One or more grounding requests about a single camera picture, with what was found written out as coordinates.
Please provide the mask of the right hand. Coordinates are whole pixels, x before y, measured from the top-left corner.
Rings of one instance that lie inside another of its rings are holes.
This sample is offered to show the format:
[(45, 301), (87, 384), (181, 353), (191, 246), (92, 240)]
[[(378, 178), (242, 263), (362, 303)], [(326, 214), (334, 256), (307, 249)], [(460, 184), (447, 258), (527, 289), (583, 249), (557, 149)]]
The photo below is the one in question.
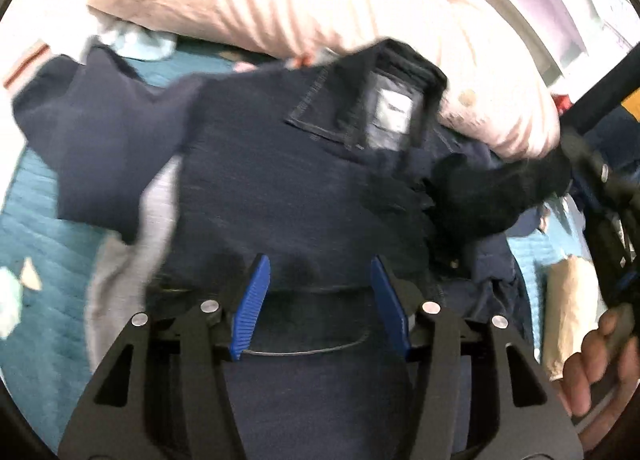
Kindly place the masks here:
[[(559, 399), (570, 417), (582, 417), (591, 409), (591, 385), (601, 381), (611, 358), (606, 344), (617, 328), (619, 310), (608, 310), (598, 328), (582, 341), (582, 348), (564, 362), (563, 376), (554, 382)], [(629, 338), (618, 355), (617, 388), (608, 404), (590, 425), (578, 434), (584, 451), (593, 450), (612, 430), (639, 384), (639, 339)]]

